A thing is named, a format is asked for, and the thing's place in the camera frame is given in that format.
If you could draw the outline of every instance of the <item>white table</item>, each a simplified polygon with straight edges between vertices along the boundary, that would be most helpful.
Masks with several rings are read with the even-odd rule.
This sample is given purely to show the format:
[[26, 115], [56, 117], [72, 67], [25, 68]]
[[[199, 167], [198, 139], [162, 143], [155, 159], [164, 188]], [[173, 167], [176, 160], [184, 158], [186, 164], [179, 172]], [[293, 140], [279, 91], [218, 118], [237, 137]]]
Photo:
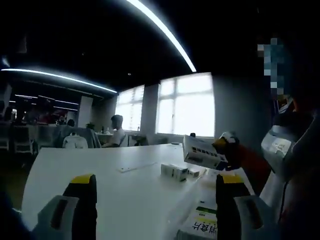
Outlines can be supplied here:
[[[117, 170], [145, 162], [157, 164], [124, 173]], [[161, 163], [187, 165], [182, 146], [42, 148], [24, 188], [22, 219], [32, 230], [38, 212], [54, 196], [62, 195], [71, 179], [93, 173], [97, 181], [96, 239], [160, 240], [169, 211], [195, 183], [162, 177]], [[253, 192], [244, 171], [237, 171]]]
[[126, 135], [127, 135], [127, 138], [128, 138], [128, 144], [127, 144], [128, 147], [129, 147], [129, 143], [130, 143], [130, 138], [132, 140], [137, 141], [139, 138], [143, 138], [143, 137], [146, 138], [147, 137], [145, 134], [133, 133], [133, 132], [127, 132]]
[[113, 136], [113, 134], [111, 133], [101, 133], [101, 132], [96, 132], [95, 133], [99, 139], [100, 142], [103, 143], [108, 143], [111, 139], [111, 137]]

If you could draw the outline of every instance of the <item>ceiling light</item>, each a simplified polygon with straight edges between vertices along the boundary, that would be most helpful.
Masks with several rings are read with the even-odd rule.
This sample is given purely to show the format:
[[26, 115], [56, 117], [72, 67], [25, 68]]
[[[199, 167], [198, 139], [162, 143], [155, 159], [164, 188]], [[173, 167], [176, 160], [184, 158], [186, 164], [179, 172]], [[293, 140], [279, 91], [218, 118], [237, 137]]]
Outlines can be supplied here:
[[67, 109], [67, 110], [78, 111], [77, 109], [65, 108], [65, 107], [60, 107], [60, 106], [54, 106], [54, 108], [57, 108], [57, 109]]
[[45, 99], [51, 99], [51, 100], [55, 100], [54, 98], [51, 98], [51, 97], [47, 97], [47, 96], [41, 96], [41, 95], [38, 95], [39, 97], [42, 97], [42, 98], [45, 98]]
[[74, 104], [74, 105], [79, 105], [78, 103], [74, 103], [74, 102], [68, 102], [68, 101], [60, 101], [60, 100], [55, 100], [56, 102], [60, 102], [60, 103], [66, 103], [66, 104]]
[[86, 84], [86, 85], [89, 85], [89, 86], [92, 86], [92, 87], [95, 87], [95, 88], [98, 88], [98, 89], [103, 89], [103, 90], [106, 90], [106, 91], [109, 91], [109, 92], [112, 92], [112, 93], [115, 93], [115, 94], [117, 93], [117, 91], [108, 89], [108, 88], [103, 87], [103, 86], [95, 85], [95, 84], [90, 83], [90, 82], [81, 81], [81, 80], [74, 79], [74, 78], [71, 78], [71, 77], [61, 76], [61, 75], [48, 73], [48, 72], [43, 72], [43, 71], [35, 71], [35, 70], [28, 70], [28, 69], [18, 69], [18, 68], [5, 68], [5, 69], [1, 69], [1, 71], [26, 72], [26, 73], [48, 75], [48, 76], [57, 77], [57, 78], [61, 78], [61, 79], [71, 80], [71, 81], [74, 81], [74, 82], [77, 82], [77, 83], [81, 83], [81, 84]]
[[26, 98], [26, 99], [37, 99], [37, 96], [26, 96], [26, 95], [15, 95], [17, 97]]
[[135, 6], [137, 9], [139, 9], [142, 13], [144, 13], [152, 22], [154, 22], [155, 25], [157, 25], [161, 29], [161, 31], [168, 37], [168, 39], [173, 43], [175, 48], [179, 51], [181, 56], [189, 65], [189, 68], [191, 69], [191, 71], [195, 73], [197, 71], [195, 66], [191, 62], [184, 48], [181, 46], [181, 44], [178, 42], [178, 40], [172, 34], [172, 32], [167, 28], [167, 26], [164, 25], [164, 23], [149, 8], [147, 8], [138, 0], [127, 0], [127, 1], [131, 3], [133, 6]]

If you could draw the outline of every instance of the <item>window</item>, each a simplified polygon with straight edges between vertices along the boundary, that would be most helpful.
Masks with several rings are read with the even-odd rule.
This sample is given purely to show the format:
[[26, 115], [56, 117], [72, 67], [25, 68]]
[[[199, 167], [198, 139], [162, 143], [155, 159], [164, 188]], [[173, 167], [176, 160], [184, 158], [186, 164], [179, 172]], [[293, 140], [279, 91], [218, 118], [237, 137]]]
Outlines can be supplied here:
[[145, 86], [138, 86], [121, 92], [116, 100], [115, 114], [123, 116], [122, 128], [140, 131], [142, 100]]
[[210, 73], [161, 81], [156, 132], [201, 137], [215, 135], [215, 99]]

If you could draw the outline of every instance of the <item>black ceiling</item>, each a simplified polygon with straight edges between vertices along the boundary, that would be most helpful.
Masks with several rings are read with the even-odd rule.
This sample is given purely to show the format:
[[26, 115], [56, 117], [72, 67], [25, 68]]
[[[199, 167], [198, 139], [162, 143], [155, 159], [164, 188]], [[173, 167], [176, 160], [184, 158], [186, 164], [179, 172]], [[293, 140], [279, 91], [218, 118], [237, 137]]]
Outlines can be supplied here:
[[[263, 75], [257, 43], [277, 32], [282, 12], [274, 10], [274, 4], [141, 2], [176, 36], [197, 72]], [[117, 91], [192, 73], [158, 27], [126, 0], [8, 4], [2, 7], [2, 16], [7, 17], [2, 21], [6, 37], [1, 39], [1, 51], [8, 54], [12, 68], [36, 66], [71, 73]], [[27, 52], [14, 53], [15, 41], [24, 35]]]

